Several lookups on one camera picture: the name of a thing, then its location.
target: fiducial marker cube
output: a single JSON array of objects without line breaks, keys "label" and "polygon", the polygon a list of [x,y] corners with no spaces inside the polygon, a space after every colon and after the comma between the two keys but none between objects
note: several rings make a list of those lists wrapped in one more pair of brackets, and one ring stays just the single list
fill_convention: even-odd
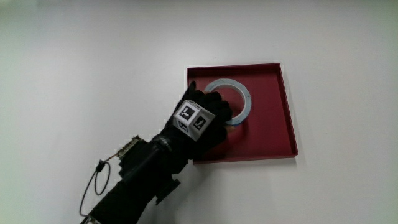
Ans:
[{"label": "fiducial marker cube", "polygon": [[185,100],[173,115],[173,125],[197,141],[215,115],[192,100]]}]

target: black cable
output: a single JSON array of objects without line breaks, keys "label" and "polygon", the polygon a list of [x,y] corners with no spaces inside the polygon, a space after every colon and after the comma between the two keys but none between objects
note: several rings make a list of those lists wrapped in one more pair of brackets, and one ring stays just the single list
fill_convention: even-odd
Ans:
[{"label": "black cable", "polygon": [[[95,191],[95,194],[96,194],[96,195],[100,196],[100,195],[105,191],[105,188],[106,188],[106,186],[108,185],[109,178],[110,178],[110,176],[111,176],[111,165],[108,163],[108,160],[109,160],[109,159],[107,159],[107,160],[105,160],[105,161],[99,160],[99,164],[98,164],[98,166],[95,168],[94,174],[91,176],[91,179],[90,179],[90,181],[89,181],[88,184],[87,184],[85,193],[83,194],[83,198],[81,199],[80,209],[79,209],[79,214],[80,214],[81,216],[83,216],[83,217],[88,217],[88,215],[82,214],[81,208],[82,208],[82,206],[83,206],[83,202],[84,202],[84,200],[85,200],[88,187],[90,186],[91,181],[93,180],[94,175],[95,175],[94,191]],[[106,179],[106,183],[105,183],[105,185],[104,185],[104,188],[102,189],[102,191],[101,191],[100,193],[98,193],[98,191],[97,191],[97,176],[98,176],[98,174],[104,169],[105,164],[107,164],[108,167],[109,167],[109,169],[108,169],[108,170],[109,170],[109,171],[108,171],[108,178]]]}]

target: red square tray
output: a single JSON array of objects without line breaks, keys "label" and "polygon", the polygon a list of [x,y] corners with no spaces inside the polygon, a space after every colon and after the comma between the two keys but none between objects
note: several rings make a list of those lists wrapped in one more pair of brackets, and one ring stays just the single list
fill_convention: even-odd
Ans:
[{"label": "red square tray", "polygon": [[[290,158],[299,153],[279,63],[187,68],[188,84],[196,81],[198,90],[219,78],[236,80],[249,90],[251,112],[225,142],[194,164]],[[229,102],[233,116],[239,114],[241,96],[231,89],[217,91]]]}]

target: metal ring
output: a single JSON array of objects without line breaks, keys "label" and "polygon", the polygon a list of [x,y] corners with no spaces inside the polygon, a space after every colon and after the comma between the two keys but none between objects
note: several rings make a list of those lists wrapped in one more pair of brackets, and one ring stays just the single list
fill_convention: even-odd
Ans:
[{"label": "metal ring", "polygon": [[251,110],[251,96],[248,89],[244,85],[242,85],[242,83],[236,80],[232,80],[230,78],[220,78],[209,83],[206,86],[205,91],[211,92],[219,88],[234,89],[242,96],[242,99],[244,101],[242,112],[236,117],[233,117],[232,120],[226,122],[226,124],[232,126],[240,125],[247,118]]}]

